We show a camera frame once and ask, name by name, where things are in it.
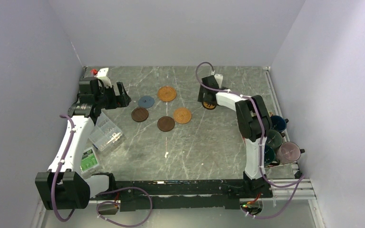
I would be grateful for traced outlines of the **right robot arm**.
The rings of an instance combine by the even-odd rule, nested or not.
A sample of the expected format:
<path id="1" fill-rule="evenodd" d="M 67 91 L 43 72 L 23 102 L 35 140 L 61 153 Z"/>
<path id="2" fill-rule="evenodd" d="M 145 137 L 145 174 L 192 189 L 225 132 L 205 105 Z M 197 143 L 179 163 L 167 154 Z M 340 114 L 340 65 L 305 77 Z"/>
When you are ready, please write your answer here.
<path id="1" fill-rule="evenodd" d="M 261 96 L 245 96 L 229 89 L 222 89 L 221 80 L 211 75 L 199 79 L 199 102 L 224 106 L 236 113 L 241 137 L 246 148 L 246 165 L 243 172 L 243 192 L 248 197 L 273 196 L 271 185 L 266 181 L 264 150 L 271 119 Z"/>

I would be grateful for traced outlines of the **blue round coaster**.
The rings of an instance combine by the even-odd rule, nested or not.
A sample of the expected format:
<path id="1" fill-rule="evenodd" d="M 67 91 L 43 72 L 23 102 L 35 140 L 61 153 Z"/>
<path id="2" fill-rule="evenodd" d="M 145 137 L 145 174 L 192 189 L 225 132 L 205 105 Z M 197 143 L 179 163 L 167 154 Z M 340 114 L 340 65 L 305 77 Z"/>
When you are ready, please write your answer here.
<path id="1" fill-rule="evenodd" d="M 138 106 L 146 109 L 152 107 L 154 103 L 154 98 L 149 95 L 144 95 L 138 100 Z"/>

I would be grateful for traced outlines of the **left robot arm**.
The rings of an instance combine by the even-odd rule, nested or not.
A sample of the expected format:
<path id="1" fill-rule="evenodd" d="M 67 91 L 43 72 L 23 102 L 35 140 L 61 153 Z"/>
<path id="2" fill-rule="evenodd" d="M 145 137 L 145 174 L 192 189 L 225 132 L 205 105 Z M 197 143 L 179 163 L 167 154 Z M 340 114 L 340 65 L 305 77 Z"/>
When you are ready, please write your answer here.
<path id="1" fill-rule="evenodd" d="M 122 82 L 112 85 L 106 76 L 79 81 L 77 101 L 62 115 L 67 119 L 67 126 L 57 155 L 47 171 L 37 173 L 35 178 L 46 209 L 84 209 L 98 194 L 107 200 L 117 195 L 118 187 L 112 174 L 99 173 L 84 179 L 80 165 L 102 109 L 123 108 L 130 102 Z"/>

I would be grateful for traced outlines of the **orange black cup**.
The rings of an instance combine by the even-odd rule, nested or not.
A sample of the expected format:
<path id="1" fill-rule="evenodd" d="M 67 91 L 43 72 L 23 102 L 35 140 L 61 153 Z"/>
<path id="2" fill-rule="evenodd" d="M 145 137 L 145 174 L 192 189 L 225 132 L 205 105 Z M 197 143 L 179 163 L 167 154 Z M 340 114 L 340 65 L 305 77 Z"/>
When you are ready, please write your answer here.
<path id="1" fill-rule="evenodd" d="M 214 104 L 211 104 L 211 103 L 208 103 L 205 101 L 202 102 L 202 106 L 207 110 L 214 110 L 217 107 L 217 105 L 214 105 Z"/>

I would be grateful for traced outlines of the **dark wooden coaster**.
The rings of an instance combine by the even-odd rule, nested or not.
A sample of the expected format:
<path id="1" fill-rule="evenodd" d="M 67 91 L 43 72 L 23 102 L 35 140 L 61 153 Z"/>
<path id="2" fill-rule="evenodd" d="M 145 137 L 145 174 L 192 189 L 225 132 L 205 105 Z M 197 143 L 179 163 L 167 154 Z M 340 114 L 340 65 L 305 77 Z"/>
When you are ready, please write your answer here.
<path id="1" fill-rule="evenodd" d="M 159 118 L 159 120 L 157 122 L 157 127 L 162 132 L 168 132 L 175 127 L 175 121 L 173 118 L 171 118 L 169 116 L 163 116 L 163 117 Z"/>
<path id="2" fill-rule="evenodd" d="M 149 116 L 149 112 L 146 108 L 137 107 L 131 112 L 131 118 L 135 122 L 143 122 L 145 121 Z"/>

